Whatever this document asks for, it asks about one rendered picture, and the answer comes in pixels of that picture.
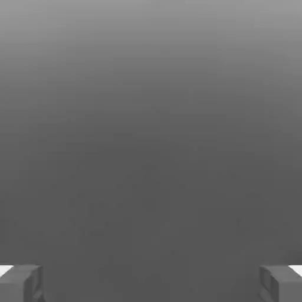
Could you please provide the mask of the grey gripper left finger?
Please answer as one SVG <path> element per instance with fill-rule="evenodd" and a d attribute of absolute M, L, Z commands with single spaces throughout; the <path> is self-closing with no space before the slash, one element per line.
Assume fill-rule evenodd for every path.
<path fill-rule="evenodd" d="M 45 302 L 43 267 L 0 265 L 0 302 Z"/>

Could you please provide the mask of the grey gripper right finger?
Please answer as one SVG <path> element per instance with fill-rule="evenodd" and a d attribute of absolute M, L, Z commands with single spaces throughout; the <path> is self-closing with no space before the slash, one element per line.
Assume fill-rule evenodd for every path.
<path fill-rule="evenodd" d="M 259 278 L 263 302 L 302 302 L 302 265 L 262 265 Z"/>

